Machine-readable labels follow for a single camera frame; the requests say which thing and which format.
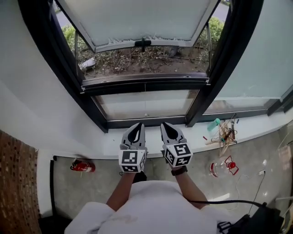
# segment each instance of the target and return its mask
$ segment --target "watch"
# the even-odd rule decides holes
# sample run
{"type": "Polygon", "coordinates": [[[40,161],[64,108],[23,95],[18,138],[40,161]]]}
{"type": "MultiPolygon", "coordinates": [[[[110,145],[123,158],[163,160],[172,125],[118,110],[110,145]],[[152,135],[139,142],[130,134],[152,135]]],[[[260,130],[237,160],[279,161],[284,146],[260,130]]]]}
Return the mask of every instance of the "watch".
{"type": "Polygon", "coordinates": [[[182,173],[187,172],[187,167],[186,166],[182,166],[180,169],[178,170],[172,170],[171,173],[173,176],[179,176],[182,173]]]}

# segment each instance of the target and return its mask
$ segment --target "dirt ground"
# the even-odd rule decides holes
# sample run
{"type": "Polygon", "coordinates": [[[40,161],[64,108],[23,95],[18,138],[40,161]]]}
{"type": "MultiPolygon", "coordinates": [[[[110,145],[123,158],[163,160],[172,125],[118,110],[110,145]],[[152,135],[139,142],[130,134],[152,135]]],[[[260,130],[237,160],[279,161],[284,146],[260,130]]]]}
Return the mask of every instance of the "dirt ground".
{"type": "Polygon", "coordinates": [[[205,48],[127,48],[95,55],[96,65],[84,71],[85,79],[143,73],[206,72],[205,48]]]}

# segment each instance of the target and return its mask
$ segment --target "brick wall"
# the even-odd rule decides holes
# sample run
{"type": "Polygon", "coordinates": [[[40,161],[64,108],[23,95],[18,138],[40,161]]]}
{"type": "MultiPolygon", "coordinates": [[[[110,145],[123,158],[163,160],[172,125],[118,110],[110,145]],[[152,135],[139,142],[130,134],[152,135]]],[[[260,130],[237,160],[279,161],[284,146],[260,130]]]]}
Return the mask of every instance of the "brick wall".
{"type": "Polygon", "coordinates": [[[39,234],[35,148],[0,131],[0,233],[39,234]]]}

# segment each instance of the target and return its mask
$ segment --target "concrete floor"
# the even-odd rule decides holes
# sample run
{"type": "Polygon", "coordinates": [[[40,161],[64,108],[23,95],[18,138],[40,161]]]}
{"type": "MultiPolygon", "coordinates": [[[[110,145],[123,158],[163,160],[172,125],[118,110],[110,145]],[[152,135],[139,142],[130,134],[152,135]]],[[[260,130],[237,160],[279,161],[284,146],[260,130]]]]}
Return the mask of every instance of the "concrete floor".
{"type": "MultiPolygon", "coordinates": [[[[292,128],[285,126],[268,135],[230,146],[226,156],[231,155],[239,167],[235,176],[214,178],[208,175],[209,162],[218,157],[218,149],[194,154],[188,166],[188,173],[208,200],[253,201],[263,177],[257,174],[266,170],[255,201],[271,203],[280,209],[282,214],[288,207],[288,201],[273,201],[276,197],[291,195],[291,152],[288,147],[282,146],[293,140],[293,133],[291,132],[282,144],[281,141],[292,128]]],[[[106,202],[120,179],[120,168],[116,160],[94,160],[96,171],[83,173],[82,176],[80,172],[70,170],[72,161],[72,158],[58,157],[54,165],[55,204],[60,213],[70,218],[74,218],[87,202],[106,202]]],[[[176,181],[164,158],[147,159],[145,174],[148,180],[176,181]]],[[[242,203],[218,206],[228,209],[239,218],[250,209],[249,204],[242,203]]],[[[252,207],[250,214],[255,211],[256,208],[252,207]]]]}

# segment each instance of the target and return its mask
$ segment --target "red bottle cap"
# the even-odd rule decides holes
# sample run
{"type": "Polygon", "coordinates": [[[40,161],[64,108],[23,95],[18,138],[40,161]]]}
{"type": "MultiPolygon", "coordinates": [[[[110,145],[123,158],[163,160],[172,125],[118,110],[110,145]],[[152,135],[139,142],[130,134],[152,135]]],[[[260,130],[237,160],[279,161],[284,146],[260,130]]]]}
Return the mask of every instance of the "red bottle cap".
{"type": "Polygon", "coordinates": [[[234,168],[234,167],[236,167],[236,163],[234,163],[234,162],[229,163],[229,168],[230,168],[230,169],[232,169],[232,168],[234,168]]]}

